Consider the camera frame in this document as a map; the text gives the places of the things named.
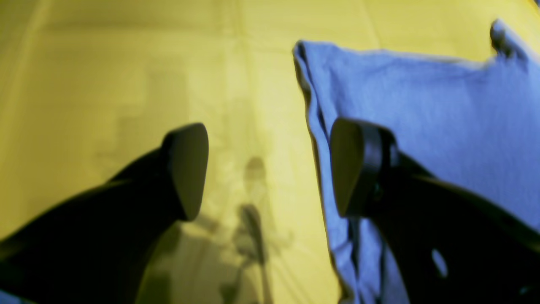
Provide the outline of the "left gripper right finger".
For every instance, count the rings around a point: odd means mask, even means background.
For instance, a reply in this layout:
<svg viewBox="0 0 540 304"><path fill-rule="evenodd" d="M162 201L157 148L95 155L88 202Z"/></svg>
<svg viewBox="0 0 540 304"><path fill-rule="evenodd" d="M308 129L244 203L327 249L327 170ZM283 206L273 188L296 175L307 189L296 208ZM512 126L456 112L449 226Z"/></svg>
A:
<svg viewBox="0 0 540 304"><path fill-rule="evenodd" d="M340 216L376 225L412 304L538 304L539 234L444 182L379 125L337 119L330 132Z"/></svg>

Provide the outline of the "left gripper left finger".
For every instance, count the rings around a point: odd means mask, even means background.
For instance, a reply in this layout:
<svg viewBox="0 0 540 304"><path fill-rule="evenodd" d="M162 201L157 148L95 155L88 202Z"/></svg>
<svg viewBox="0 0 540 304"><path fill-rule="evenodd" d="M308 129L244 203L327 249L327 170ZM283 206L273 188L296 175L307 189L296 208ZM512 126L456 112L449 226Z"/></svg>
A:
<svg viewBox="0 0 540 304"><path fill-rule="evenodd" d="M1 291L37 304L133 304L164 232L200 212L208 131L192 123L112 179L1 240Z"/></svg>

